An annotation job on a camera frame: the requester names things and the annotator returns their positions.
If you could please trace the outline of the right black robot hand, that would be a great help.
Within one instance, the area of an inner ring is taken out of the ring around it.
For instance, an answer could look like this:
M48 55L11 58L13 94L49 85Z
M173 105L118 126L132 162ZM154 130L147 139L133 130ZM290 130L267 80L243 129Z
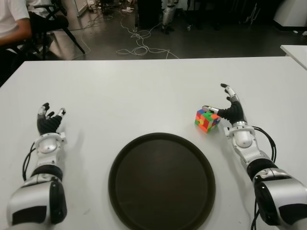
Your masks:
M228 94L226 99L231 103L230 107L226 109L218 109L212 106L204 105L202 109L206 112L211 112L213 114L220 116L223 119L228 120L232 125L237 122L247 123L238 95L229 85L224 83L221 83L220 85L221 87L224 88L224 91Z

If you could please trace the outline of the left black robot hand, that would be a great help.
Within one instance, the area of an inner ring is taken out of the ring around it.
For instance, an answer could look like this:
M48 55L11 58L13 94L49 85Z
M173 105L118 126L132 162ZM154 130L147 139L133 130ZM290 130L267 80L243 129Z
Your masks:
M56 133L66 114L65 108L61 108L57 114L54 112L47 114L49 108L49 103L45 103L38 110L36 125L40 135Z

